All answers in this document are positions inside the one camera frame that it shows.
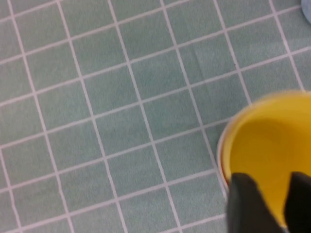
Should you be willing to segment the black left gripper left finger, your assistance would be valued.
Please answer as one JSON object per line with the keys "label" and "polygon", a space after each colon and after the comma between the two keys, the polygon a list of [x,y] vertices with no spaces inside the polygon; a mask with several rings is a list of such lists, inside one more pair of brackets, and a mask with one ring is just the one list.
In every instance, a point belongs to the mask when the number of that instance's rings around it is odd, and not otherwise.
{"label": "black left gripper left finger", "polygon": [[229,233],[282,233],[257,187],[247,174],[234,173],[226,208]]}

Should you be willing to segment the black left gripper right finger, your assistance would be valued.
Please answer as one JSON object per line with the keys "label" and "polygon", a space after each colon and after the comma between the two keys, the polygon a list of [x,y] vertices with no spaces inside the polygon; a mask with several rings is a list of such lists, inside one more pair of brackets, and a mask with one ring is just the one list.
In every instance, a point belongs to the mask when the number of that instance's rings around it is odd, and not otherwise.
{"label": "black left gripper right finger", "polygon": [[311,231],[311,178],[302,172],[291,175],[284,210],[288,231],[309,233]]}

